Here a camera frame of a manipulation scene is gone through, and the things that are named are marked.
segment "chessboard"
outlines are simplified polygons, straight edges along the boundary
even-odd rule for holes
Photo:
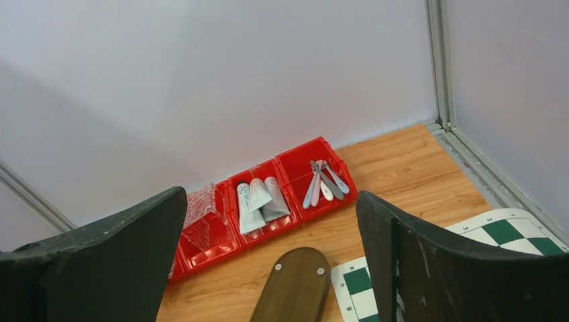
[[[446,229],[488,245],[535,255],[568,252],[552,232],[531,213],[521,209],[495,209]],[[379,322],[365,257],[336,266],[331,281],[344,322]]]

